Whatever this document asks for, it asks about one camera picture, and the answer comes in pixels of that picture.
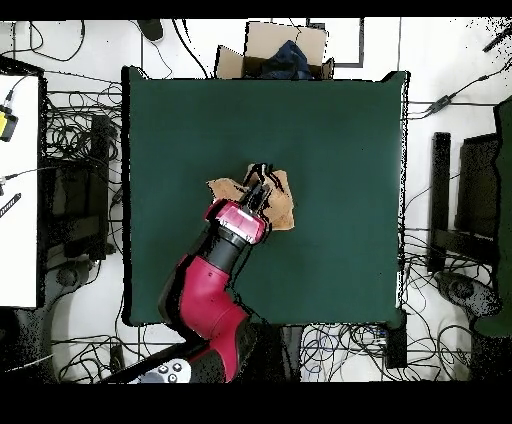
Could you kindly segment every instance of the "white controller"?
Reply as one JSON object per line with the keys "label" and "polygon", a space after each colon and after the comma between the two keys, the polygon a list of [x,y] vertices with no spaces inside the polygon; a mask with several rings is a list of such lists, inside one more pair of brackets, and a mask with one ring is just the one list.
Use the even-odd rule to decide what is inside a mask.
{"label": "white controller", "polygon": [[192,377],[192,368],[184,359],[172,359],[158,368],[130,381],[128,384],[147,383],[188,383]]}

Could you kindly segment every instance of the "green mat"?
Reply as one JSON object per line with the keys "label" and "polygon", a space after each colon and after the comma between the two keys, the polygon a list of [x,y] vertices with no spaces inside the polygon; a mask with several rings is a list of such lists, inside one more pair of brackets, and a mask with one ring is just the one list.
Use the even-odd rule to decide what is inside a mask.
{"label": "green mat", "polygon": [[204,228],[206,181],[288,173],[295,228],[256,246],[235,289],[275,324],[399,322],[405,72],[383,82],[144,80],[130,69],[130,322],[161,322],[165,280]]}

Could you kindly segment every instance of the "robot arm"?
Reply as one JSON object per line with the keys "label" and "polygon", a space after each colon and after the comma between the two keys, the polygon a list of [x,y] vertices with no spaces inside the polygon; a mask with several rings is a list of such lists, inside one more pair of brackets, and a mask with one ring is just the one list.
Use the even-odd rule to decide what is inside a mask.
{"label": "robot arm", "polygon": [[[179,333],[192,331],[204,341],[203,346],[157,354],[157,362],[152,357],[142,361],[149,360],[151,368],[131,383],[231,382],[239,374],[257,333],[247,312],[233,302],[226,288],[242,252],[259,243],[268,230],[259,213],[270,188],[258,175],[260,180],[239,202],[220,199],[208,208],[204,215],[208,227],[169,277],[159,301],[165,322]],[[119,374],[129,370],[103,382],[119,382]]]}

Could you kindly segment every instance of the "white desk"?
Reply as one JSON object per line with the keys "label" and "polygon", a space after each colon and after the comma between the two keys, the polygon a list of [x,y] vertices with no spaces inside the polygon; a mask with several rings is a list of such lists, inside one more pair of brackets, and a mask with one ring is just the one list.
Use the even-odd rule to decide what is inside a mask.
{"label": "white desk", "polygon": [[[0,75],[0,103],[21,77]],[[0,176],[37,168],[38,90],[36,76],[15,88],[11,109],[18,123],[11,141],[0,141]],[[21,199],[0,218],[0,306],[36,307],[37,172],[7,181],[3,207],[16,193]]]}

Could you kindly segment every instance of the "cardboard box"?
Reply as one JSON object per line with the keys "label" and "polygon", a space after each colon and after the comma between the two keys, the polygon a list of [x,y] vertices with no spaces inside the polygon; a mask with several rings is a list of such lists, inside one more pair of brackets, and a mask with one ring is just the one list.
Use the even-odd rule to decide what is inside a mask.
{"label": "cardboard box", "polygon": [[332,79],[334,59],[322,63],[327,31],[269,22],[247,23],[243,55],[225,46],[218,47],[215,62],[216,78],[243,78],[248,73],[256,72],[261,63],[274,56],[288,40],[295,41],[307,57],[310,72],[315,79]]}

